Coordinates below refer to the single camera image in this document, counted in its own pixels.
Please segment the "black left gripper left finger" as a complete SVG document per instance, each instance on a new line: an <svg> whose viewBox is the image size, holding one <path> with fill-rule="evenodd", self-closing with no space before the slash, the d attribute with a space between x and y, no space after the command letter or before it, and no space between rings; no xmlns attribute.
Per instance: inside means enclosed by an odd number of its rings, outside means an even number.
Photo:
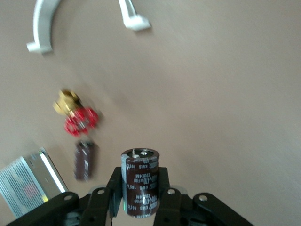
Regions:
<svg viewBox="0 0 301 226"><path fill-rule="evenodd" d="M90 194L87 208L81 217L82 226L111 226L122 200L121 168L116 167L108 183Z"/></svg>

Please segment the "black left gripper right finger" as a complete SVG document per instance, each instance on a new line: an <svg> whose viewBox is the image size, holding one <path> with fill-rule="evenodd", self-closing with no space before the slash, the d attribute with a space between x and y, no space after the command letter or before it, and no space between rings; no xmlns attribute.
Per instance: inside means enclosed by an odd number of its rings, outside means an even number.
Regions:
<svg viewBox="0 0 301 226"><path fill-rule="evenodd" d="M154 219L154 226L180 226L181 193L171 187L168 169L159 168L159 208Z"/></svg>

